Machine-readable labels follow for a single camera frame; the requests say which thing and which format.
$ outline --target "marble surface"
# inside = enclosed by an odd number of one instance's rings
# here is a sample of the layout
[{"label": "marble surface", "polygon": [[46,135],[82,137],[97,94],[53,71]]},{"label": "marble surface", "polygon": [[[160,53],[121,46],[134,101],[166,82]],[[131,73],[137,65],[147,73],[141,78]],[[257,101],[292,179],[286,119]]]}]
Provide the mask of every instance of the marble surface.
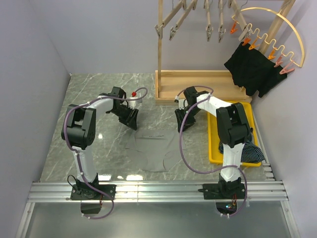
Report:
[{"label": "marble surface", "polygon": [[[149,90],[143,103],[138,105],[138,128],[177,130],[175,106],[156,106],[154,74],[73,74],[57,121],[51,147],[42,172],[41,181],[66,181],[68,175],[76,175],[75,161],[60,133],[69,104],[82,104],[108,93],[113,86],[124,89],[128,95],[135,89],[146,86]],[[207,114],[199,112],[197,122],[184,132],[185,151],[189,164],[199,171],[208,171],[219,166],[208,161]],[[200,180],[218,179],[218,172],[200,175],[190,171],[183,161],[168,172],[145,172],[137,167],[125,150],[132,130],[119,123],[118,117],[105,114],[97,121],[93,156],[101,180]],[[263,167],[244,168],[249,180],[264,180]]]}]

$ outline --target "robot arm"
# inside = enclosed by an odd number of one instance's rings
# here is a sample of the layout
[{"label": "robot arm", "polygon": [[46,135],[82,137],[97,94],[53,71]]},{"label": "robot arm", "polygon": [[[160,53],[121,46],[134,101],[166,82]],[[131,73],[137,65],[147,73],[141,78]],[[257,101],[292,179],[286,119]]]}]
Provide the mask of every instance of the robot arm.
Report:
[{"label": "robot arm", "polygon": [[[117,98],[126,98],[124,90],[118,87],[113,87],[109,94],[101,94],[100,96],[112,96]],[[66,114],[77,105],[69,105]],[[113,113],[118,116],[119,122],[130,127],[133,130],[137,129],[136,119],[138,110],[134,109],[135,101],[130,101],[129,106],[123,104],[122,100],[105,98],[90,104],[87,107],[79,108],[70,114],[67,122],[67,136],[70,145],[73,149],[79,152],[80,162],[85,171],[85,177],[92,185],[98,184],[98,174],[94,167],[92,143],[96,134],[96,121],[105,113]],[[65,140],[64,129],[61,132],[62,139]],[[77,155],[73,151],[76,168],[77,180],[76,184],[79,188],[84,185],[81,172],[78,167]]]},{"label": "robot arm", "polygon": [[[207,91],[197,92],[194,87],[189,87],[184,91],[187,106],[184,109],[175,110],[178,131],[188,109],[197,102],[203,101],[209,96]],[[200,110],[205,110],[217,118],[217,130],[220,141],[223,143],[223,165],[241,164],[241,155],[244,143],[250,135],[250,126],[241,103],[228,103],[214,96],[204,101],[192,109],[185,122],[184,130],[195,123],[194,115]],[[240,183],[240,172],[236,168],[225,168],[221,170],[220,180],[226,184],[229,182]]]}]

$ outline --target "black clamp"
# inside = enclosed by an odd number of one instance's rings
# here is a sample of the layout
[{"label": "black clamp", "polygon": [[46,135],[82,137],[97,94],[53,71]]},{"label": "black clamp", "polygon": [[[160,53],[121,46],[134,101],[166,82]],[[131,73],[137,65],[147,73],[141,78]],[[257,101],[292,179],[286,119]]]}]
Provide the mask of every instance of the black clamp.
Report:
[{"label": "black clamp", "polygon": [[[176,114],[176,118],[177,118],[177,130],[178,132],[180,132],[180,128],[182,125],[182,122],[184,120],[184,117],[187,113],[187,111],[190,109],[190,107],[192,105],[194,105],[195,103],[197,103],[197,98],[202,95],[202,94],[207,94],[209,92],[207,91],[202,91],[202,92],[197,92],[197,90],[195,89],[195,87],[188,87],[185,89],[184,91],[184,95],[187,101],[187,107],[185,107],[185,109],[176,109],[175,110],[175,114]],[[198,107],[194,107],[190,113],[187,116],[187,119],[185,121],[184,124],[184,128],[183,131],[185,131],[186,129],[190,128],[192,125],[194,125],[194,123],[196,122],[194,116],[200,111],[201,109]]]},{"label": "black clamp", "polygon": [[[111,93],[101,93],[100,95],[124,99],[127,97],[125,91],[119,87],[113,87]],[[137,130],[137,115],[139,110],[131,109],[128,106],[124,105],[123,102],[123,100],[114,99],[112,110],[106,113],[113,113],[117,115],[119,117],[120,123],[126,125],[133,130]]]}]

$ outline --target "wooden clothespin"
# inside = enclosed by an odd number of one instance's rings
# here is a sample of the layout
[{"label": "wooden clothespin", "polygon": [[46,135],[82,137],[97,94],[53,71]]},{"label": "wooden clothespin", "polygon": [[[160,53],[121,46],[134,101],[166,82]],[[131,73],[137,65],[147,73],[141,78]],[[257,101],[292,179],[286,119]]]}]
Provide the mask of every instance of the wooden clothespin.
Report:
[{"label": "wooden clothespin", "polygon": [[250,45],[249,47],[249,51],[253,50],[254,48],[260,46],[260,45],[255,45],[255,43],[257,42],[257,40],[259,39],[259,37],[257,36],[257,38],[255,39],[255,41],[253,41],[252,45]]},{"label": "wooden clothespin", "polygon": [[245,46],[246,44],[248,44],[249,42],[251,41],[251,38],[250,37],[246,37],[244,38],[244,41],[243,41],[243,46]]},{"label": "wooden clothespin", "polygon": [[238,30],[238,28],[236,28],[236,25],[237,25],[237,21],[234,22],[234,24],[230,30],[230,34],[233,34]]},{"label": "wooden clothespin", "polygon": [[274,58],[275,58],[274,54],[275,54],[275,48],[272,50],[272,52],[269,54],[269,56],[268,56],[267,58],[268,58],[269,60],[274,59]]},{"label": "wooden clothespin", "polygon": [[289,62],[289,64],[286,65],[285,68],[280,71],[279,74],[285,74],[285,73],[293,72],[293,71],[295,70],[295,68],[287,69],[289,66],[291,66],[292,63],[293,63],[293,61],[291,60],[291,61]]},{"label": "wooden clothespin", "polygon": [[283,63],[283,61],[281,61],[282,58],[283,58],[283,55],[281,55],[281,56],[277,59],[277,61],[275,62],[274,68],[279,67],[279,66]]}]

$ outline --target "light purple wall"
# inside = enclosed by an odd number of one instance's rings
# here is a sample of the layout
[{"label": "light purple wall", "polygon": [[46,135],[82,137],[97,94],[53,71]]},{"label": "light purple wall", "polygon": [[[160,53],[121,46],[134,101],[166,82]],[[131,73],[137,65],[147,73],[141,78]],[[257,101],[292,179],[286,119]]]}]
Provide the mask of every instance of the light purple wall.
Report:
[{"label": "light purple wall", "polygon": [[[49,36],[67,70],[72,73],[154,72],[157,69],[158,0],[30,0],[41,16]],[[206,13],[203,0],[190,12],[170,42],[169,30],[183,10],[165,27],[162,47],[163,69],[224,69],[236,49],[239,34],[230,35],[232,9],[224,8],[227,30],[218,38],[218,0],[211,5],[214,28],[206,40]],[[264,6],[278,10],[277,0],[249,0],[246,7]],[[165,17],[172,0],[164,0]],[[247,22],[265,32],[273,17],[267,12],[246,12]]]},{"label": "light purple wall", "polygon": [[[316,0],[297,0],[290,13],[304,41],[303,68],[297,67],[266,97],[253,100],[269,161],[276,177],[285,183],[303,238],[317,237],[316,9]],[[285,45],[300,55],[298,41],[290,32],[283,34]]]},{"label": "light purple wall", "polygon": [[69,82],[27,0],[0,1],[0,236],[12,238],[38,180]]}]

